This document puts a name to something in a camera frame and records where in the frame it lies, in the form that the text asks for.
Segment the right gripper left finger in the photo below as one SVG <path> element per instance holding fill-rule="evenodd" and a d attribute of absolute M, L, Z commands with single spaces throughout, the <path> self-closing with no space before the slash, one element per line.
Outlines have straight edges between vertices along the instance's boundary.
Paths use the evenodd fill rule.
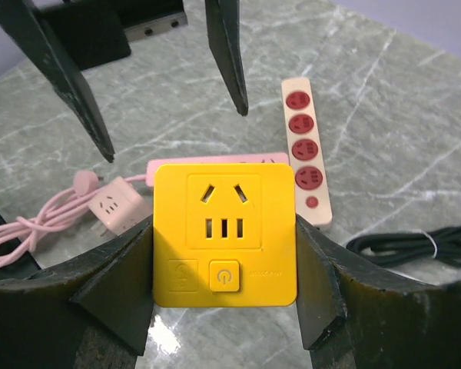
<path fill-rule="evenodd" d="M 151 323 L 152 219 L 69 261 L 0 280 L 0 368 L 133 368 Z"/>

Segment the pink cube adapter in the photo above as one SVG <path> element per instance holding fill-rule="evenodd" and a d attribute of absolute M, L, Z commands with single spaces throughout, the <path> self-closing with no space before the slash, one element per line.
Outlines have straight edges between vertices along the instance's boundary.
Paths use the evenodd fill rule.
<path fill-rule="evenodd" d="M 88 202 L 90 211 L 112 234 L 120 235 L 152 214 L 151 202 L 131 183 L 117 177 Z"/>

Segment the yellow cube socket adapter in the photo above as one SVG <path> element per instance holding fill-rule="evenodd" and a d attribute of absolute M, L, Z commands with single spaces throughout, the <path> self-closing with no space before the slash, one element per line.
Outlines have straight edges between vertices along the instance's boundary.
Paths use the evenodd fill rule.
<path fill-rule="evenodd" d="M 292 168 L 160 166 L 153 258 L 153 296 L 163 308 L 291 305 L 297 298 Z"/>

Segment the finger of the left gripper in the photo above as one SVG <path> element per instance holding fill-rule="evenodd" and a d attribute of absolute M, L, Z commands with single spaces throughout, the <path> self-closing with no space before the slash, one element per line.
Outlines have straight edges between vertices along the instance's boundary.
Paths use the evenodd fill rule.
<path fill-rule="evenodd" d="M 101 155 L 114 161 L 114 147 L 89 84 L 51 26 L 31 1 L 0 1 L 0 27 L 76 114 Z"/>
<path fill-rule="evenodd" d="M 205 0 L 208 43 L 237 112 L 246 116 L 249 103 L 240 54 L 240 2 Z"/>

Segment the pink power strip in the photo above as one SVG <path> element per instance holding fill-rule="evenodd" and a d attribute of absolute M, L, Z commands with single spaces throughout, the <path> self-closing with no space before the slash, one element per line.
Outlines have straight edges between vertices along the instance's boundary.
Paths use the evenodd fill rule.
<path fill-rule="evenodd" d="M 148 162 L 145 184 L 154 187 L 154 175 L 162 165 L 168 164 L 254 164 L 254 163 L 284 163 L 289 164 L 288 154 L 285 152 L 271 152 L 258 154 L 197 156 L 187 158 L 159 158 Z"/>

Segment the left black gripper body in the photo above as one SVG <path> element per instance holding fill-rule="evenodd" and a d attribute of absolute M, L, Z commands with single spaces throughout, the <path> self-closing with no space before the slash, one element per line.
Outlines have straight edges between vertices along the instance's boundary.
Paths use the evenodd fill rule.
<path fill-rule="evenodd" d="M 130 44 L 187 24 L 182 1 L 63 1 L 39 9 L 84 71 L 127 58 Z"/>

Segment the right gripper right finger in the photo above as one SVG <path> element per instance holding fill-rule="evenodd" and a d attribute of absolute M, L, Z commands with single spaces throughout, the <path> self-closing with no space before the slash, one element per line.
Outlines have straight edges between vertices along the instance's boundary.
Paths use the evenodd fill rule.
<path fill-rule="evenodd" d="M 461 280 L 405 278 L 296 222 L 297 314 L 315 368 L 461 368 Z"/>

